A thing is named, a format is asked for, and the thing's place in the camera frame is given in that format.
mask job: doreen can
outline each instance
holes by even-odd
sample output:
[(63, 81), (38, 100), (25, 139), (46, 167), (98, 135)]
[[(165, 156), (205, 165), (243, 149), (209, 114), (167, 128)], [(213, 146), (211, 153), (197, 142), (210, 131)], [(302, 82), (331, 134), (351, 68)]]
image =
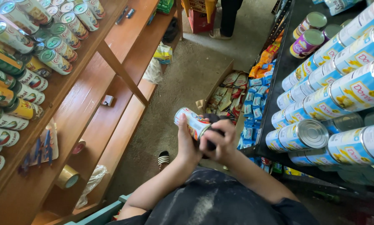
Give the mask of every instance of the doreen can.
[(302, 82), (295, 84), (291, 88), (291, 97), (295, 102), (303, 100), (306, 96), (314, 93), (314, 89), (311, 87), (308, 77), (306, 77)]
[(15, 0), (15, 2), (39, 24), (47, 24), (52, 19), (52, 16), (37, 0)]
[(339, 32), (341, 42), (348, 46), (374, 26), (374, 2)]
[(46, 8), (48, 13), (54, 18), (54, 20), (59, 23), (60, 22), (60, 16), (63, 14), (61, 11), (59, 11), (57, 6), (49, 6)]
[(52, 69), (38, 60), (35, 56), (31, 54), (15, 54), (14, 56), (16, 57), (16, 59), (22, 61), (23, 64), (26, 65), (27, 69), (31, 70), (37, 75), (40, 75), (44, 78), (51, 76)]
[(327, 18), (325, 15), (319, 12), (309, 13), (304, 21), (302, 21), (298, 27), (294, 30), (293, 36), (298, 39), (306, 30), (317, 29), (324, 27), (327, 24)]
[(210, 127), (210, 122), (204, 120), (204, 118), (200, 117), (189, 108), (183, 107), (176, 112), (176, 115), (174, 115), (175, 125), (179, 125), (180, 117), (183, 113), (187, 117), (187, 126), (190, 135), (195, 141), (198, 141), (204, 132)]
[(39, 54), (39, 60), (62, 75), (67, 75), (73, 70), (72, 64), (52, 49), (43, 50)]
[(374, 28), (354, 41), (334, 58), (336, 69), (343, 75), (374, 60)]
[(304, 100), (305, 111), (315, 120), (325, 121), (350, 112), (341, 108), (331, 97), (330, 85), (308, 95)]
[(318, 66), (314, 63), (312, 55), (295, 70), (295, 76), (298, 80), (297, 83), (306, 79), (306, 77), (313, 73), (313, 71), (315, 71), (317, 68)]
[(311, 149), (304, 151), (306, 158), (315, 166), (340, 165), (330, 154), (327, 146), (321, 149)]
[(84, 26), (89, 31), (96, 31), (99, 28), (99, 23), (94, 17), (93, 13), (85, 3), (79, 3), (73, 8), (74, 14), (80, 19)]
[(305, 156), (306, 151), (296, 151), (289, 152), (288, 156), (290, 160), (298, 166), (315, 166), (309, 159)]
[(338, 79), (330, 87), (334, 101), (355, 112), (374, 106), (374, 61)]
[(88, 30), (80, 22), (73, 12), (66, 12), (60, 16), (60, 21), (64, 23), (80, 40), (88, 38)]
[(16, 26), (26, 32), (28, 35), (34, 34), (40, 28), (40, 25), (26, 15), (22, 10), (16, 7), (13, 1), (6, 1), (0, 4), (0, 14), (12, 21)]
[(100, 20), (105, 17), (106, 12), (99, 0), (83, 0), (83, 2), (88, 5), (88, 8), (92, 11), (95, 18)]
[(16, 82), (16, 85), (12, 90), (19, 98), (37, 105), (40, 105), (45, 100), (44, 93), (34, 90), (30, 88), (30, 86), (24, 85), (19, 81)]
[(19, 138), (19, 132), (0, 128), (0, 146), (14, 146)]
[(34, 42), (31, 39), (2, 20), (0, 20), (0, 41), (12, 46), (22, 54), (27, 54), (34, 49)]
[(337, 35), (338, 32), (340, 32), (341, 29), (342, 29), (342, 27), (337, 25), (337, 24), (327, 25), (326, 28), (322, 31), (323, 36), (324, 36), (324, 42), (321, 45), (324, 45), (331, 38), (333, 38), (335, 35)]
[(55, 23), (51, 27), (51, 34), (60, 36), (74, 50), (81, 46), (80, 40), (63, 23)]
[(25, 69), (23, 74), (16, 77), (16, 79), (20, 81), (20, 83), (25, 84), (37, 91), (43, 91), (48, 87), (48, 81), (46, 79), (28, 69)]
[(0, 70), (10, 75), (17, 75), (23, 72), (24, 64), (13, 55), (0, 49)]
[(279, 133), (280, 129), (270, 131), (266, 135), (266, 145), (270, 148), (270, 150), (275, 151), (276, 153), (288, 152), (288, 149), (281, 145)]
[(313, 60), (317, 66), (321, 66), (335, 57), (345, 47), (346, 45), (340, 41), (339, 34), (336, 34), (313, 54)]
[(50, 37), (45, 41), (45, 46), (49, 49), (55, 50), (55, 52), (59, 53), (70, 63), (77, 59), (77, 53), (59, 36)]
[(4, 112), (26, 120), (37, 120), (44, 115), (41, 106), (20, 98), (16, 98), (13, 105), (4, 108)]
[(284, 109), (293, 103), (295, 103), (295, 100), (291, 96), (291, 89), (287, 90), (283, 94), (279, 95), (279, 97), (277, 97), (277, 106), (280, 109)]
[(308, 119), (280, 129), (281, 145), (289, 151), (323, 148), (329, 140), (329, 133), (319, 121)]
[(364, 127), (363, 118), (356, 112), (322, 122), (330, 135)]
[(332, 135), (328, 147), (341, 163), (374, 165), (374, 125)]
[(315, 29), (305, 31), (290, 47), (295, 58), (303, 59), (324, 42), (323, 34)]

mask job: black pants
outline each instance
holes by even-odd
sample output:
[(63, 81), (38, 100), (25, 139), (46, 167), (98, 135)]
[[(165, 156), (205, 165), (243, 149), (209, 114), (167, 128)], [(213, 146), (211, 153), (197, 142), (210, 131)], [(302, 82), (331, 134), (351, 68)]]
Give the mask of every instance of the black pants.
[(221, 0), (222, 2), (222, 23), (220, 33), (231, 37), (236, 23), (237, 11), (240, 9), (243, 0)]

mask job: plastic bag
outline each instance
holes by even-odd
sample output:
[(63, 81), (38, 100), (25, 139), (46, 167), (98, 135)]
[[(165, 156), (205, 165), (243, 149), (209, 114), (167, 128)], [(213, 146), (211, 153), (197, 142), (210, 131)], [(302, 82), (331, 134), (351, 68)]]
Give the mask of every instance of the plastic bag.
[(158, 84), (162, 81), (162, 67), (157, 59), (151, 59), (148, 68), (144, 72), (143, 79), (146, 79), (152, 84)]
[(173, 49), (160, 42), (154, 53), (154, 58), (159, 60), (161, 64), (170, 64), (173, 58)]
[(80, 196), (79, 201), (77, 202), (76, 209), (80, 209), (85, 206), (88, 202), (87, 194), (89, 194), (98, 184), (101, 182), (105, 174), (108, 173), (108, 170), (103, 165), (97, 165), (93, 174), (90, 177), (90, 180), (87, 183), (87, 186), (84, 188), (83, 194)]

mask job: person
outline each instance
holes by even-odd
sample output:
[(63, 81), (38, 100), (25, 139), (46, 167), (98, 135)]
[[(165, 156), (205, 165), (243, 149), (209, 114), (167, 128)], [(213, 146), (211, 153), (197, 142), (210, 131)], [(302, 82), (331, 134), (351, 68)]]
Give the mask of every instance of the person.
[(233, 36), (236, 23), (237, 11), (241, 8), (243, 0), (221, 0), (222, 22), (220, 29), (216, 28), (209, 32), (214, 39), (229, 40)]
[[(160, 155), (163, 170), (138, 187), (118, 220), (107, 225), (319, 224), (288, 188), (234, 148), (230, 120), (212, 127), (224, 136), (207, 130), (196, 150), (182, 115), (175, 159), (168, 164), (169, 155)], [(214, 151), (206, 149), (208, 140)], [(197, 166), (203, 154), (227, 166), (235, 178)]]

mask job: chocolate can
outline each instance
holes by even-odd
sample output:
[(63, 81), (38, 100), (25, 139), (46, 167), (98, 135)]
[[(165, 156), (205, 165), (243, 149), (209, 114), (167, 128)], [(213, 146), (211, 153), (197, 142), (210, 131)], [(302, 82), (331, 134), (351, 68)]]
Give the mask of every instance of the chocolate can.
[(293, 103), (295, 103), (295, 100), (291, 96), (291, 89), (279, 95), (279, 97), (277, 97), (277, 106), (280, 109), (285, 109), (287, 106)]
[(336, 80), (330, 87), (333, 100), (350, 112), (374, 106), (374, 61)]
[(20, 81), (20, 83), (25, 84), (37, 91), (43, 91), (48, 87), (48, 81), (46, 79), (28, 69), (25, 69), (23, 74), (16, 77), (16, 79)]
[(176, 112), (176, 115), (174, 115), (175, 125), (179, 125), (179, 120), (183, 113), (187, 117), (187, 127), (190, 135), (195, 141), (198, 141), (204, 132), (210, 127), (210, 122), (206, 121), (189, 108), (183, 107)]
[(38, 55), (45, 49), (45, 44), (37, 41), (34, 43), (34, 50), (31, 52), (31, 54), (38, 58)]
[(3, 113), (0, 117), (0, 128), (9, 130), (23, 130), (29, 125), (29, 121)]
[(314, 90), (319, 90), (340, 79), (342, 76), (336, 69), (333, 58), (309, 75), (309, 84)]
[(327, 25), (326, 28), (322, 31), (323, 36), (324, 36), (324, 42), (321, 45), (324, 45), (331, 38), (333, 38), (335, 35), (337, 35), (338, 32), (340, 32), (341, 29), (342, 29), (342, 27), (337, 25), (337, 24)]
[(42, 51), (39, 60), (62, 75), (67, 75), (73, 70), (72, 64), (52, 49)]
[(49, 77), (52, 74), (52, 69), (47, 65), (38, 60), (35, 56), (31, 54), (15, 54), (16, 59), (23, 62), (26, 65), (26, 68), (30, 71), (40, 75), (44, 78)]
[(4, 108), (4, 112), (26, 120), (37, 120), (44, 115), (41, 106), (20, 98), (16, 98), (13, 105)]
[(72, 49), (81, 46), (80, 40), (63, 23), (56, 23), (51, 27), (51, 34), (60, 36)]
[(309, 29), (317, 29), (324, 27), (327, 24), (327, 18), (325, 15), (319, 12), (309, 13), (305, 19), (298, 25), (294, 30), (293, 36), (298, 39), (305, 31)]
[(293, 124), (293, 123), (296, 123), (296, 122), (299, 122), (305, 119), (311, 119), (310, 115), (304, 109), (304, 101), (305, 99), (299, 102), (296, 102), (292, 105), (289, 105), (286, 108), (285, 116), (286, 116), (286, 120), (290, 124)]
[(49, 29), (39, 29), (35, 34), (33, 34), (33, 38), (38, 42), (45, 42), (51, 36), (51, 32)]
[(289, 150), (281, 145), (279, 133), (280, 129), (270, 131), (266, 135), (266, 145), (270, 148), (270, 150), (275, 151), (276, 153), (288, 152)]
[(23, 72), (24, 64), (13, 55), (0, 49), (0, 70), (10, 75), (17, 75)]
[(305, 31), (290, 47), (295, 58), (303, 59), (324, 42), (323, 34), (315, 29)]
[(322, 122), (322, 124), (329, 131), (330, 135), (364, 127), (364, 121), (362, 117), (356, 112), (331, 120), (326, 120)]
[(80, 22), (73, 12), (66, 12), (60, 16), (60, 21), (64, 23), (80, 40), (88, 38), (88, 30)]
[(37, 0), (15, 0), (15, 2), (39, 24), (47, 24), (51, 21), (52, 16)]
[(294, 86), (294, 84), (298, 83), (298, 79), (295, 76), (295, 70), (290, 73), (286, 78), (283, 79), (281, 86), (283, 87), (283, 90), (289, 90)]
[(314, 63), (317, 66), (323, 65), (334, 58), (345, 47), (340, 41), (339, 34), (335, 35), (313, 54)]
[(14, 146), (19, 138), (19, 132), (0, 128), (0, 146)]
[(374, 60), (374, 28), (342, 50), (334, 58), (336, 69), (349, 74)]
[(374, 27), (374, 2), (339, 32), (341, 42), (348, 46)]
[(285, 118), (285, 110), (282, 109), (272, 116), (272, 125), (276, 129), (283, 128), (285, 126), (288, 126), (290, 123)]
[(308, 95), (304, 101), (305, 111), (315, 120), (325, 121), (349, 114), (331, 97), (330, 85)]
[(51, 5), (50, 0), (39, 0), (38, 1), (45, 9), (48, 8)]
[(30, 19), (22, 10), (16, 7), (13, 1), (6, 1), (0, 4), (0, 14), (12, 21), (25, 33), (31, 35), (40, 28), (39, 24)]
[(58, 7), (57, 6), (49, 6), (48, 8), (46, 8), (46, 10), (48, 11), (48, 13), (54, 18), (54, 20), (57, 22), (57, 23), (60, 23), (60, 16), (63, 14), (61, 11), (59, 11)]
[(329, 140), (329, 133), (319, 121), (308, 119), (280, 129), (281, 145), (289, 151), (323, 148)]
[(305, 156), (306, 151), (295, 151), (289, 152), (288, 156), (290, 160), (298, 166), (315, 166), (308, 158)]
[(10, 45), (22, 54), (27, 54), (34, 49), (34, 42), (31, 39), (2, 20), (0, 20), (0, 41)]
[[(374, 165), (374, 156), (370, 153), (374, 152), (374, 128), (365, 135), (364, 131), (367, 128), (332, 135), (327, 146), (333, 158), (342, 164)], [(365, 146), (365, 136), (368, 138), (370, 149)]]
[(16, 85), (12, 90), (19, 98), (37, 105), (40, 105), (45, 100), (44, 93), (34, 90), (30, 88), (30, 86), (24, 85), (20, 82), (16, 82)]
[(313, 71), (315, 71), (317, 68), (318, 66), (314, 63), (313, 55), (312, 55), (295, 70), (295, 76), (298, 80), (297, 83), (303, 81), (307, 76), (313, 73)]
[(84, 24), (87, 30), (96, 31), (99, 28), (99, 23), (94, 17), (93, 13), (87, 7), (87, 4), (79, 3), (75, 5), (73, 12), (80, 19), (81, 23)]
[(55, 50), (55, 52), (63, 56), (63, 58), (70, 63), (77, 59), (77, 53), (59, 36), (50, 37), (45, 41), (45, 46), (49, 49)]
[(322, 165), (340, 165), (330, 154), (327, 146), (324, 146), (320, 149), (311, 149), (304, 151), (306, 158), (313, 163), (315, 166)]
[(88, 8), (94, 14), (95, 18), (100, 20), (105, 17), (106, 12), (99, 0), (83, 0), (83, 2), (87, 4)]
[(306, 96), (314, 93), (314, 89), (311, 87), (308, 77), (306, 77), (302, 82), (295, 84), (290, 91), (291, 97), (295, 102), (303, 100)]
[(66, 1), (60, 5), (59, 11), (61, 11), (62, 13), (72, 12), (73, 8), (74, 8), (74, 3)]

